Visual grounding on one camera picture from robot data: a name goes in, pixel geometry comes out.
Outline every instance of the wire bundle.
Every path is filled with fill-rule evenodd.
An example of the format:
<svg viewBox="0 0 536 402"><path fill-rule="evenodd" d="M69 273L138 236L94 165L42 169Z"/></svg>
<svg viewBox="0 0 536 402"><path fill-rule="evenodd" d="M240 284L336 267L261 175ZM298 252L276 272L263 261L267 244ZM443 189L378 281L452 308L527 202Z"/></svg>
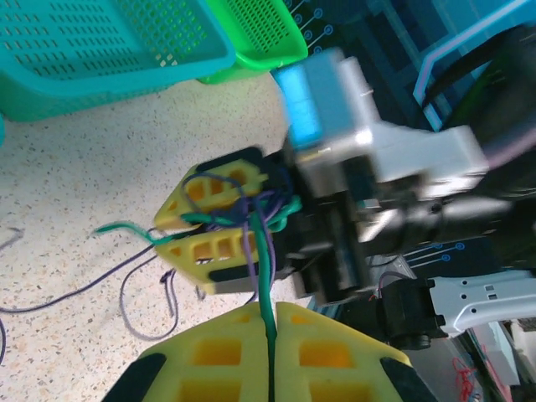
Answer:
<svg viewBox="0 0 536 402"><path fill-rule="evenodd" d="M183 182L183 190L190 180L207 177L230 183L237 188L240 198L229 212L215 211L210 215L202 214L198 205L186 194L187 200L194 214L183 214L182 219L189 223L208 224L209 229L229 229L240 227L243 231L242 241L247 260L248 272L254 289L253 296L248 302L259 297L260 314L265 323L266 339L268 342L269 362L269 400L274 399L274 367L276 356L276 320L271 306L270 290L276 275L276 252L271 231L282 230L286 226L286 217L297 212L301 208L300 199L292 196L292 187L287 180L286 193L269 190L255 197L246 197L244 191L236 180L223 178L212 173L197 173ZM248 239L248 231L252 229L255 234L255 243L259 253L259 275L257 278L255 266L251 258L251 250Z"/></svg>
<svg viewBox="0 0 536 402"><path fill-rule="evenodd" d="M193 180L199 177L208 177L208 178L217 179L220 181L231 183L231 185L237 188L239 192L239 196L240 196L239 200L233 205L233 207L229 211L219 210L219 211L214 211L211 214L203 214L203 212L200 210L197 204L188 196L188 193L184 191L184 194L186 195L187 200L190 202L190 204L193 207L193 210L196 212L190 213L190 214L183 214L181 216L181 219L192 224L206 224L207 230L220 230L220 229L230 229L230 228L238 228L238 227L240 227L243 230L243 235L242 235L243 247L244 247L244 252L245 252L245 256L247 260L248 272L250 274L252 286L254 289L253 296L247 302L252 302L257 297L259 298L260 314L263 318L263 321L265 322L265 332L266 332L266 338L268 342L269 384L270 384L269 400L272 401L274 399L274 367L275 367L277 330L276 330L276 320L274 318L274 312L272 310L271 298L270 298L270 291L271 291L271 287L273 285L275 274L276 274L276 252L275 252L275 247L273 244L271 232L277 232L277 231L284 229L286 226L286 218L288 217L288 215L299 211L301 209L302 204L301 204L300 199L297 196L292 195L292 187L291 187L290 180L286 181L287 189L285 192L282 192L281 190L268 190L255 197L246 197L240 183L238 183L236 180L232 178L224 178L224 177L212 174L212 173L194 174L193 176L190 176L183 182L183 186L186 186L186 184L190 180ZM19 309L17 308L7 309L7 308L0 307L0 312L4 312L8 314L19 314L19 313L25 313L25 312L36 312L46 307L51 307L63 300L66 300L72 296L79 295L80 293L89 290L91 287L99 284L107 277L118 272L123 266L133 262L137 258L146 254L155 245L166 244L169 241L182 239L184 237L187 237L195 233L195 231L191 231L191 232L186 232L186 233L167 235L165 237L157 239L157 238L152 237L151 235L152 229L149 231L145 231L139 228L137 225L129 223L129 222L115 222L112 224L108 224L106 226L103 226L97 229L95 233L102 234L102 233L115 230L115 229L128 229L132 231L133 233L140 235L143 239L151 243L151 245L149 245L146 249L140 251L133 257L129 258L128 260L123 261L118 266L114 267L113 269L109 270L104 275L97 278L95 281L92 281L89 285L84 286L76 291L72 291L53 301L44 303L42 305L38 305L36 307L19 308ZM255 271L255 264L253 263L253 259L251 256L250 242L249 242L249 236L248 236L248 232L250 229L252 229L255 234L255 243L257 245L257 250L259 254L258 275ZM172 317L174 317L172 327L163 335L156 336L156 337L149 337L135 330L128 320L124 301L123 301L126 282L136 271L140 270L143 266L145 266L146 264L148 264L150 261L154 260L155 258L157 257L156 256L151 257L150 259L136 266L126 275L125 279L123 280L121 284L120 297L119 297L121 315L123 317L123 321L125 323L126 328L138 338L147 340L147 341L157 341L157 340L165 338L166 336L171 334L178 325L178 303L177 303L177 296L173 288L173 278L175 276L175 270L166 272L160 279L160 282L165 286L167 304L168 304ZM0 350L0 364L1 364L5 355L6 341L7 341L7 334L6 334L5 328L1 320L0 320L0 332L2 333L2 349Z"/></svg>
<svg viewBox="0 0 536 402"><path fill-rule="evenodd" d="M473 400L480 400L482 397L475 387L477 370L468 368L460 358L453 358L452 366L456 371L456 386L460 390L460 401L471 402Z"/></svg>

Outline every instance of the speckled floor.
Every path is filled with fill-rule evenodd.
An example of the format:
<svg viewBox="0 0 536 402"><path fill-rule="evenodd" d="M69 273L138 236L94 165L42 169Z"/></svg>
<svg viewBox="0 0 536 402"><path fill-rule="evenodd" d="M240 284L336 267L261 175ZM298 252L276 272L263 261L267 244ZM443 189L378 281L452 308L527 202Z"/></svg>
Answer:
<svg viewBox="0 0 536 402"><path fill-rule="evenodd" d="M24 237L0 251L0 302L27 307L83 286L145 245L128 234L89 233L116 219L149 227L162 202L198 162L284 137L276 85L269 75L221 86L176 85L113 106L35 124L6 123L0 147L0 243L9 227ZM149 334L171 325L160 260L131 279L126 308ZM124 327L119 286L128 268L55 307L2 314L8 350L0 367L0 400L101 400L126 366L150 346ZM240 306L249 295L197 301L176 280L178 331ZM289 281L277 301L293 300Z"/></svg>

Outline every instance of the green wire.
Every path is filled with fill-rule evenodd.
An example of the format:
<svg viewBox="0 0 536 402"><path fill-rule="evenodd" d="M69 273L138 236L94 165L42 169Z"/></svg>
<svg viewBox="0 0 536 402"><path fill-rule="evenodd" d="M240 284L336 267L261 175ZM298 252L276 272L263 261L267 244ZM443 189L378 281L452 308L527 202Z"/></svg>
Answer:
<svg viewBox="0 0 536 402"><path fill-rule="evenodd" d="M281 210L273 216L272 219L270 219L267 224L268 227L272 232L280 232L286 227L286 218L290 214L294 214L295 212L302 209L302 201L298 196L293 196L291 198L290 203L287 205L284 205ZM181 219L185 222L189 222L190 224L218 224L220 226L234 226L235 222L226 219L217 217L214 218L207 214L199 214L199 213L188 213L181 215ZM152 245L165 245L166 243L169 243L170 241L174 241L177 239L182 239L183 237L188 236L188 232L185 233L178 233L178 234L171 234L169 236L162 237L161 239L156 239L151 236L149 232L138 226L137 224L133 224L132 222L112 222L111 224L106 224L104 226L101 226L98 229L95 229L93 233L95 234L103 234L106 232L110 232L112 230L118 230L118 229L126 229L135 235L145 239L148 243L151 243Z"/></svg>
<svg viewBox="0 0 536 402"><path fill-rule="evenodd" d="M259 253L259 305L260 316L265 322L266 339L268 341L268 380L270 387L268 400L271 402L274 400L277 328L270 299L270 254L258 214L251 215L250 224L255 233L255 243Z"/></svg>
<svg viewBox="0 0 536 402"><path fill-rule="evenodd" d="M177 233L177 234L171 234L166 237L162 237L161 239L155 239L151 236L149 232L144 230L143 228L139 227L137 224L133 224L132 222L112 222L111 224L105 224L104 226L101 226L98 229L95 229L93 233L95 234L102 234L105 232L110 232L112 230L117 229L126 229L131 232L133 232L135 235L138 235L145 239L147 242L151 243L152 245L165 245L166 243L169 243L170 241L182 239L183 237L188 236L188 232L184 233Z"/></svg>
<svg viewBox="0 0 536 402"><path fill-rule="evenodd" d="M289 204L283 206L281 210L268 220L267 225L272 232L278 232L286 227L287 217L302 209L302 201L298 196L293 196ZM213 217L207 214L188 213L181 215L181 219L191 224L218 224L220 226L233 226L235 222L230 219ZM268 364L269 364L269 402L274 400L274 383L275 383L275 361L276 361L276 338L277 328L274 318L274 311L270 299L270 252L268 251L267 239L259 215L253 213L250 215L250 226L255 234L255 243L259 254L259 305L260 315L265 323L266 339L268 343ZM181 234L172 234L161 239L155 239L149 232L131 222L114 222L107 224L95 230L94 233L101 234L116 229L126 229L142 237L153 245L164 245L176 239L182 239L188 236L188 232Z"/></svg>

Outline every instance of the perforated basket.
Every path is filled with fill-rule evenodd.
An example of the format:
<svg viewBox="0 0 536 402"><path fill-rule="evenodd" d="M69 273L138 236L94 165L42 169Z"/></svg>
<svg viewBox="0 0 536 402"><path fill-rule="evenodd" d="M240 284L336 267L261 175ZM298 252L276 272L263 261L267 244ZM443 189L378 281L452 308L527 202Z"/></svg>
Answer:
<svg viewBox="0 0 536 402"><path fill-rule="evenodd" d="M204 0L0 0L0 112L35 121L230 67Z"/></svg>
<svg viewBox="0 0 536 402"><path fill-rule="evenodd" d="M236 50L236 62L205 84L252 77L307 57L307 44L283 0L207 0Z"/></svg>

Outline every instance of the black cable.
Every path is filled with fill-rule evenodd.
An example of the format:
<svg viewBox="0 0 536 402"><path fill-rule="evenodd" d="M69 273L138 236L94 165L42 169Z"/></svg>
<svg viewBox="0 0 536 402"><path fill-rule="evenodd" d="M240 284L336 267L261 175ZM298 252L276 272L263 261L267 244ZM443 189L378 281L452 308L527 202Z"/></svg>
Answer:
<svg viewBox="0 0 536 402"><path fill-rule="evenodd" d="M421 108L424 109L427 107L428 104L434 100L434 98L436 98L449 86L493 59L503 44L504 39L513 30L518 28L519 25L505 29L504 31L493 35L486 42L477 46L472 51L463 55L460 59L449 65L443 74L435 79L431 87L426 90L425 98L421 103Z"/></svg>
<svg viewBox="0 0 536 402"><path fill-rule="evenodd" d="M368 263L368 266L369 266L370 268L378 268L378 267L380 267L380 266L387 266L387 265L389 265L389 264L392 264L393 262L396 261L397 258L399 258L399 256L398 256L398 255L395 255L391 260L382 262L382 263L380 263L380 264L373 264L374 258L376 258L376 255L370 257L370 262Z"/></svg>

